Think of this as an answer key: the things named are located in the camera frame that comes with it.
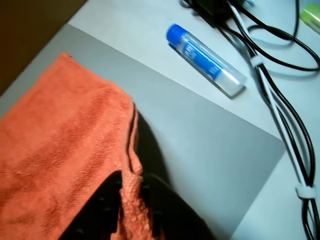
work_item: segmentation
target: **towel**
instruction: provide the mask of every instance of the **towel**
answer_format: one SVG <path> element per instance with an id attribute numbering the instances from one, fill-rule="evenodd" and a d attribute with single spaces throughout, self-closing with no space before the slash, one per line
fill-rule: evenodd
<path id="1" fill-rule="evenodd" d="M 112 239 L 152 239 L 139 197 L 132 98 L 62 53 L 0 120 L 1 239 L 58 239 L 99 185 L 122 171 Z"/>

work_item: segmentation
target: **black object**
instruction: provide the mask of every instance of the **black object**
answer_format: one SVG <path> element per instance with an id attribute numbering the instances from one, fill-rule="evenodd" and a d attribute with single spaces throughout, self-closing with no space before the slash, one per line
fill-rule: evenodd
<path id="1" fill-rule="evenodd" d="M 121 171 L 111 174 L 61 235 L 61 240 L 110 239 L 117 231 Z M 141 196 L 152 213 L 152 236 L 166 240 L 215 240 L 203 219 L 159 177 L 143 175 Z"/>
<path id="2" fill-rule="evenodd" d="M 231 0 L 242 6 L 245 0 Z M 180 0 L 180 5 L 192 8 L 211 27 L 215 28 L 217 23 L 225 22 L 232 17 L 227 0 Z"/>

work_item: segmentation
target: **desk surface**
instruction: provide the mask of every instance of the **desk surface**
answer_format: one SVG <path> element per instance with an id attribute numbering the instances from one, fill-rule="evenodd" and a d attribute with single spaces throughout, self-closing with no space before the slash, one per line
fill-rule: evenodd
<path id="1" fill-rule="evenodd" d="M 292 32 L 294 8 L 292 0 L 260 0 L 251 12 L 269 25 Z M 195 17 L 191 13 L 190 9 L 182 8 L 177 0 L 89 0 L 69 23 L 280 138 L 270 111 L 259 95 L 247 63 L 217 30 L 212 29 L 200 17 Z M 246 75 L 248 77 L 246 91 L 230 100 L 168 47 L 166 31 L 172 23 L 177 23 L 190 31 Z M 255 36 L 273 43 L 281 43 L 280 40 L 260 31 L 255 33 Z M 300 21 L 298 38 L 320 55 L 320 35 L 302 21 Z M 312 58 L 298 46 L 280 51 L 267 50 L 275 57 L 296 65 L 316 66 Z M 295 76 L 305 75 L 303 72 L 287 69 L 269 61 L 266 61 L 266 66 L 274 72 Z M 319 109 L 317 105 L 320 103 L 319 75 L 307 78 L 274 76 L 273 79 L 309 130 L 319 165 L 320 111 L 317 110 Z M 320 183 L 319 171 L 317 171 L 315 182 Z M 305 239 L 301 224 L 301 201 L 295 193 L 296 184 L 297 178 L 290 159 L 285 154 L 237 228 L 233 239 Z"/>

